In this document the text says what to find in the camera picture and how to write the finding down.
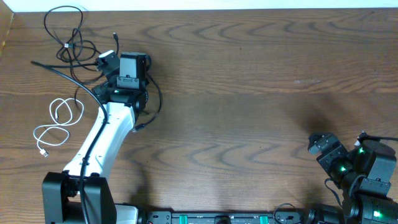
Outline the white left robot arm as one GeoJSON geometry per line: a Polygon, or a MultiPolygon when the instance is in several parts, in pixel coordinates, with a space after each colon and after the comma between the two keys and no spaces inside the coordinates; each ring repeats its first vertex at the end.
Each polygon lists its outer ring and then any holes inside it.
{"type": "Polygon", "coordinates": [[[145,53],[110,50],[96,59],[107,81],[89,90],[99,104],[96,121],[76,156],[62,172],[49,172],[42,182],[46,223],[138,223],[139,210],[115,203],[108,185],[124,138],[141,129],[137,117],[145,109],[145,53]]]}

